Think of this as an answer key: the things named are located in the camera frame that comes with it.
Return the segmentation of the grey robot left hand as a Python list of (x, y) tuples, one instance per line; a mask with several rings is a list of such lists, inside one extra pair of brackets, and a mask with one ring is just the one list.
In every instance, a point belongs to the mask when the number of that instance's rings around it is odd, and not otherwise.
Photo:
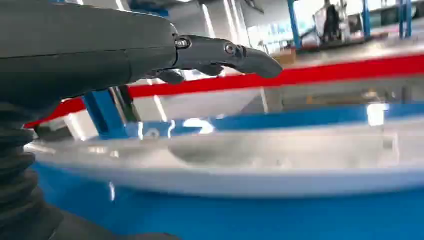
[(163, 17), (46, 0), (0, 3), (0, 101), (26, 109), (159, 78), (177, 70), (217, 76), (229, 67), (274, 78), (282, 67), (266, 53), (229, 40), (180, 35)]

